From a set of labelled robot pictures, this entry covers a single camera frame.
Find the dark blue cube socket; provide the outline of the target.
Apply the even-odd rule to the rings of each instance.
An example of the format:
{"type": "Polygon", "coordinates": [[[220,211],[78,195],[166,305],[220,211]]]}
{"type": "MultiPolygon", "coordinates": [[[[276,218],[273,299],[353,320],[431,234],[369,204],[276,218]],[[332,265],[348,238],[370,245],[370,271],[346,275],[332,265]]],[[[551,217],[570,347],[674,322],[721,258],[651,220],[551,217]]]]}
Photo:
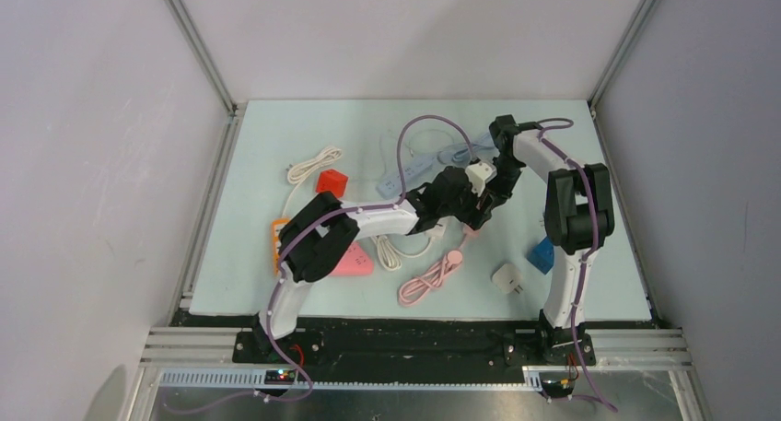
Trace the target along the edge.
{"type": "Polygon", "coordinates": [[[543,238],[530,250],[527,260],[543,275],[548,275],[554,267],[554,245],[551,240],[543,238]]]}

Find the red cube socket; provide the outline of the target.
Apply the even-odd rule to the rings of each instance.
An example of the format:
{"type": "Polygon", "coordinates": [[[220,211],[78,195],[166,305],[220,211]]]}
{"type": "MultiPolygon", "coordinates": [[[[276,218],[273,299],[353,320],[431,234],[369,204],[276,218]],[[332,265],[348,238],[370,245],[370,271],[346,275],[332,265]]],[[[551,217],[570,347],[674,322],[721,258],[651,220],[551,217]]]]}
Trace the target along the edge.
{"type": "Polygon", "coordinates": [[[346,191],[348,180],[348,176],[338,170],[323,170],[315,184],[315,192],[328,192],[336,198],[342,198],[346,191]]]}

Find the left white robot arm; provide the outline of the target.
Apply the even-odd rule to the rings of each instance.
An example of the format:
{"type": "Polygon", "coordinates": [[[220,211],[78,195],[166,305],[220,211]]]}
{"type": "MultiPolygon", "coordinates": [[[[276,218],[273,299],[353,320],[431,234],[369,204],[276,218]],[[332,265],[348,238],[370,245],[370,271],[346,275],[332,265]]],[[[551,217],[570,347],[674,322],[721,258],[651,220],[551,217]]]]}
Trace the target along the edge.
{"type": "Polygon", "coordinates": [[[255,350],[269,362],[284,359],[289,335],[318,281],[330,275],[357,240],[380,235],[415,235],[454,217],[478,229],[490,216],[489,182],[493,165],[477,161],[466,168],[446,167],[436,178],[390,204],[348,204],[332,193],[320,193],[280,231],[278,279],[259,320],[263,330],[255,350]]]}

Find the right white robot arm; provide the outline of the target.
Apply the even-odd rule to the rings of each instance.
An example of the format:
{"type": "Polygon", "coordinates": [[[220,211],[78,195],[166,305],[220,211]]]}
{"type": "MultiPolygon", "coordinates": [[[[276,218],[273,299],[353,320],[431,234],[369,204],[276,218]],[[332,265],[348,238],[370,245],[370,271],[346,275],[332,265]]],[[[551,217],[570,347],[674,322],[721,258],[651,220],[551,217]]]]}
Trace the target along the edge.
{"type": "Polygon", "coordinates": [[[558,363],[582,337],[583,295],[593,261],[615,228],[610,172],[602,163],[583,164],[548,138],[573,126],[554,117],[517,123],[511,115],[496,117],[489,132],[498,155],[495,177],[487,184],[494,205],[506,201],[524,169],[546,184],[543,224],[554,246],[554,267],[542,328],[534,342],[538,357],[558,363]]]}

